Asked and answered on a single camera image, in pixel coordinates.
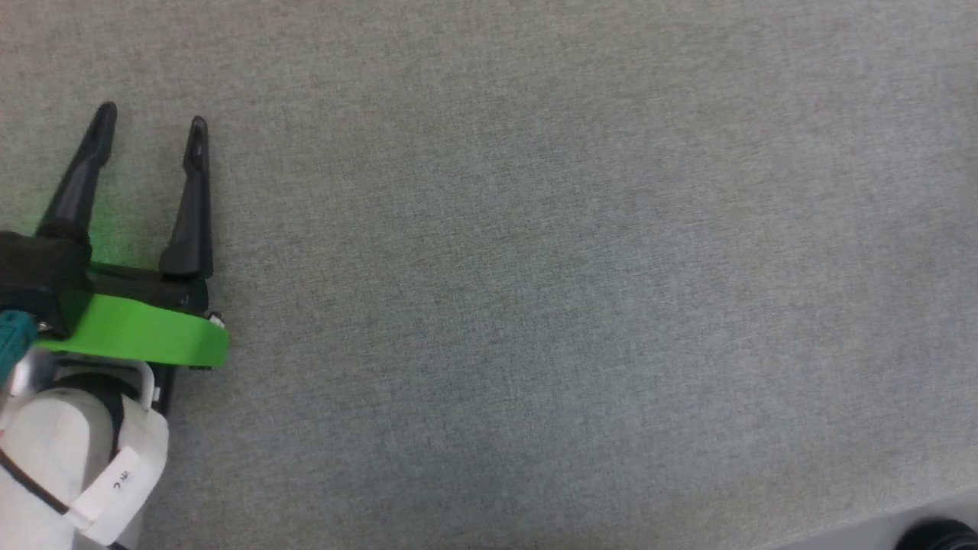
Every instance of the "black strap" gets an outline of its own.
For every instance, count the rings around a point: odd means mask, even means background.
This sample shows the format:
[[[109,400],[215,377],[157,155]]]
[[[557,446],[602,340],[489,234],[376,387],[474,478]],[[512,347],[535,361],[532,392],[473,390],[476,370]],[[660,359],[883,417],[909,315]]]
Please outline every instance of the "black strap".
[[[21,470],[21,467],[15,464],[2,448],[0,448],[0,466],[10,474],[11,478],[14,478],[14,481],[20,483],[23,488],[27,489],[27,492],[41,499],[62,516],[67,514],[68,505],[58,500],[55,495],[48,492],[48,489],[39,485],[27,472]]]

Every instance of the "black cable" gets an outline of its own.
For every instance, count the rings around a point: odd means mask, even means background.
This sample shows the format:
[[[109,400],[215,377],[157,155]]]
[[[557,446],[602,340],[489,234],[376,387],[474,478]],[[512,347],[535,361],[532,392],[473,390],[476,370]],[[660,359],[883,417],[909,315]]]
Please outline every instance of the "black cable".
[[[69,510],[68,505],[59,500],[55,495],[51,494],[48,489],[38,484],[37,481],[29,476],[27,472],[22,470],[21,467],[18,466],[17,463],[15,463],[2,448],[0,448],[0,468],[6,470],[14,481],[20,483],[23,488],[27,489],[27,492],[39,498],[42,502],[50,506],[52,510],[58,512],[62,516],[67,514]],[[109,550],[129,550],[118,542],[113,542],[106,548]]]

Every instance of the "black wheel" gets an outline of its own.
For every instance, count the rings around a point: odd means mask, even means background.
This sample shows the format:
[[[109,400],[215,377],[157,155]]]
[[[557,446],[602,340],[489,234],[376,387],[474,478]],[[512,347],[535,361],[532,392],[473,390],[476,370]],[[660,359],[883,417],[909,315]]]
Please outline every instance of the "black wheel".
[[[933,520],[907,531],[896,550],[978,550],[978,532],[955,520]]]

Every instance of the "teal component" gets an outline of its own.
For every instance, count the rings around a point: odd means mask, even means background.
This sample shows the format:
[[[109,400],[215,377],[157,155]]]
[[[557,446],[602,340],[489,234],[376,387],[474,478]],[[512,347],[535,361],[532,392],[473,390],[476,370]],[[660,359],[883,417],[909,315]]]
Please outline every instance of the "teal component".
[[[0,384],[7,380],[36,340],[37,329],[29,313],[14,309],[0,311]]]

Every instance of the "white casing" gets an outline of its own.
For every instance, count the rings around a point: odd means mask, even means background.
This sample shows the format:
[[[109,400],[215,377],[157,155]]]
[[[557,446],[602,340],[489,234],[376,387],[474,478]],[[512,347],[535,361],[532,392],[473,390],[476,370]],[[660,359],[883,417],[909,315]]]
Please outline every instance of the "white casing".
[[[0,409],[0,448],[70,510],[59,515],[0,469],[0,548],[102,550],[115,541],[135,548],[169,431],[150,406],[152,370],[128,366],[142,375],[144,395],[140,402],[121,397],[119,452],[110,462],[111,417],[102,402],[83,390],[35,393],[43,387],[36,379],[54,376],[50,365],[36,353],[18,365]]]

